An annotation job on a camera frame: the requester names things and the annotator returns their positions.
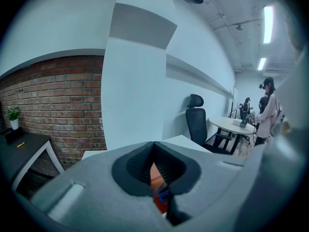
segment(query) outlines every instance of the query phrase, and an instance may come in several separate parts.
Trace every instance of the fluorescent light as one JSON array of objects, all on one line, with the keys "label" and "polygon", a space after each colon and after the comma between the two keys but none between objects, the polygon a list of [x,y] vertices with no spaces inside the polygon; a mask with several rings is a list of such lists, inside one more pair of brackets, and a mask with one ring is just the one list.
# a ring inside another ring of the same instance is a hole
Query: fluorescent light
[{"label": "fluorescent light", "polygon": [[266,58],[261,58],[259,68],[257,68],[258,71],[261,71],[263,69],[265,65],[265,61],[266,61]]},{"label": "fluorescent light", "polygon": [[264,31],[264,44],[270,43],[272,28],[274,25],[274,10],[272,6],[264,7],[265,16],[265,31]]}]

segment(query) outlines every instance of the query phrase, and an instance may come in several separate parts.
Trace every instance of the white pot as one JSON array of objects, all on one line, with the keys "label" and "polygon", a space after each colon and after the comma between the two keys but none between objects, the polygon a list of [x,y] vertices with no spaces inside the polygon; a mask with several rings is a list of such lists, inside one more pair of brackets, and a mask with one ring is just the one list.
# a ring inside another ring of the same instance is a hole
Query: white pot
[{"label": "white pot", "polygon": [[18,129],[18,118],[16,120],[11,120],[11,126],[13,130]]}]

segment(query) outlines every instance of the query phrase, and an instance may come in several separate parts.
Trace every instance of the potted plant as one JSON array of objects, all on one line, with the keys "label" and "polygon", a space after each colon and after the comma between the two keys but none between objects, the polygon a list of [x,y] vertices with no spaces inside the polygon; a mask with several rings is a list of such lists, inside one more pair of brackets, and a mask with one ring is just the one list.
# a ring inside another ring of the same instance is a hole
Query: potted plant
[{"label": "potted plant", "polygon": [[20,115],[20,111],[18,107],[12,108],[9,106],[7,119],[11,122],[11,126],[13,130],[18,129],[18,116]]}]

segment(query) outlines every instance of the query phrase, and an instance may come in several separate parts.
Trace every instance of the yellow pen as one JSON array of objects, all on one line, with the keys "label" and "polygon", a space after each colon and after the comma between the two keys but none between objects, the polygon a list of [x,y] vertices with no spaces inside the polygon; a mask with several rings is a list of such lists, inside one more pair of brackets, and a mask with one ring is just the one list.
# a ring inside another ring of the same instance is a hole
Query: yellow pen
[{"label": "yellow pen", "polygon": [[25,144],[25,142],[23,142],[22,144],[18,145],[17,148],[20,147],[21,145],[24,145],[24,144]]}]

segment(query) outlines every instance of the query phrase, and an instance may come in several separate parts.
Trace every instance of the black pants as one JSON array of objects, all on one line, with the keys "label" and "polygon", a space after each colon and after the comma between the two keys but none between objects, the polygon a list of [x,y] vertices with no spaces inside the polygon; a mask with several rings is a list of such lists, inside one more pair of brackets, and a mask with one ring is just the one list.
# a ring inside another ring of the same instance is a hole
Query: black pants
[{"label": "black pants", "polygon": [[266,138],[257,137],[254,146],[262,145],[263,143],[265,143],[265,140]]}]

